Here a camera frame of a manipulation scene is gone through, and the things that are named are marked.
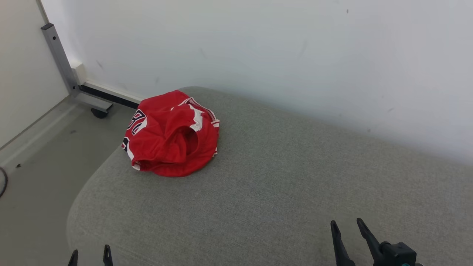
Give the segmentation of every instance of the gray fabric surface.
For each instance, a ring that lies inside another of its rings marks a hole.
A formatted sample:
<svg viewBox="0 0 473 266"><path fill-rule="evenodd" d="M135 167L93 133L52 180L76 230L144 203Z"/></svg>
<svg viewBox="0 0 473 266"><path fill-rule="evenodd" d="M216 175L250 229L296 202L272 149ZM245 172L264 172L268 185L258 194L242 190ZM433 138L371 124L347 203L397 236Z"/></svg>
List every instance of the gray fabric surface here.
<svg viewBox="0 0 473 266"><path fill-rule="evenodd" d="M473 170L205 88L185 93L220 122L219 154L185 178L137 172L120 148L67 222L81 265L109 244L125 265L335 265L330 221L372 265L362 218L424 265L473 261Z"/></svg>

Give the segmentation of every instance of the white wall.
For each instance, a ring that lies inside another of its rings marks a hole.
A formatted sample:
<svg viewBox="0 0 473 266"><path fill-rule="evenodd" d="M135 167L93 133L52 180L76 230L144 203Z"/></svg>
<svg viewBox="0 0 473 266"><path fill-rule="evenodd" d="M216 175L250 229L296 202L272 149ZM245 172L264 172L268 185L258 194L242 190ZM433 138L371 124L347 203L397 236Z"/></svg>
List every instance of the white wall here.
<svg viewBox="0 0 473 266"><path fill-rule="evenodd" d="M68 95L44 24L35 1L0 1L0 147Z"/></svg>
<svg viewBox="0 0 473 266"><path fill-rule="evenodd" d="M44 2L67 18L70 53L112 88L231 90L473 162L469 0Z"/></svg>

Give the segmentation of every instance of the black wheel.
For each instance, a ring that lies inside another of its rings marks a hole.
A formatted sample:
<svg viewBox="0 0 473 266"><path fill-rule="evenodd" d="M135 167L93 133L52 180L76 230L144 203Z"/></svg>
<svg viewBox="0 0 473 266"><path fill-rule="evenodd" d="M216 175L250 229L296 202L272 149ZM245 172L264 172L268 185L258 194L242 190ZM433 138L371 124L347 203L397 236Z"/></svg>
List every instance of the black wheel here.
<svg viewBox="0 0 473 266"><path fill-rule="evenodd" d="M102 111L97 110L97 109L95 109L95 108L92 108L91 111L92 111L92 113L95 115L95 117L100 118L100 119L104 119L104 118L106 118L107 115L108 115L108 113L102 112Z"/></svg>

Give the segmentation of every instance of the metal frame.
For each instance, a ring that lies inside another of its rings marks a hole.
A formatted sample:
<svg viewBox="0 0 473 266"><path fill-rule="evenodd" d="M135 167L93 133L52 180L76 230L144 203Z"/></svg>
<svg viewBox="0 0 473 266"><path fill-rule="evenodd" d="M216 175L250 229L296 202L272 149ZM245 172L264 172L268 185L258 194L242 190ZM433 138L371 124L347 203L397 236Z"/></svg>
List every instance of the metal frame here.
<svg viewBox="0 0 473 266"><path fill-rule="evenodd" d="M48 22L46 25L41 27L41 30L71 97L77 102L86 104L104 113L108 113L108 110L113 105L112 103L80 90L80 85L77 83L76 78L74 77L74 73L72 72L69 60L67 59L66 53L64 52L64 48L62 47L54 24Z"/></svg>

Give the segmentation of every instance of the black cable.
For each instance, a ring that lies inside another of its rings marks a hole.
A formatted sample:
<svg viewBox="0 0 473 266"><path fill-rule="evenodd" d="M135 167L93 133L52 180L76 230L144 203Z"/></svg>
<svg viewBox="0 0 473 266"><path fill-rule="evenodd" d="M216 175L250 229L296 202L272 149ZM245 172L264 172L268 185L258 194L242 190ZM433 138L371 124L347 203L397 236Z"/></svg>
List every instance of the black cable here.
<svg viewBox="0 0 473 266"><path fill-rule="evenodd" d="M0 167L0 171L3 173L3 176L5 177L5 184L3 184L3 188L0 192L0 197L2 197L3 193L5 192L5 190L7 189L7 184L8 184L8 175L7 175L7 172L5 171L5 169L3 169L2 167Z"/></svg>

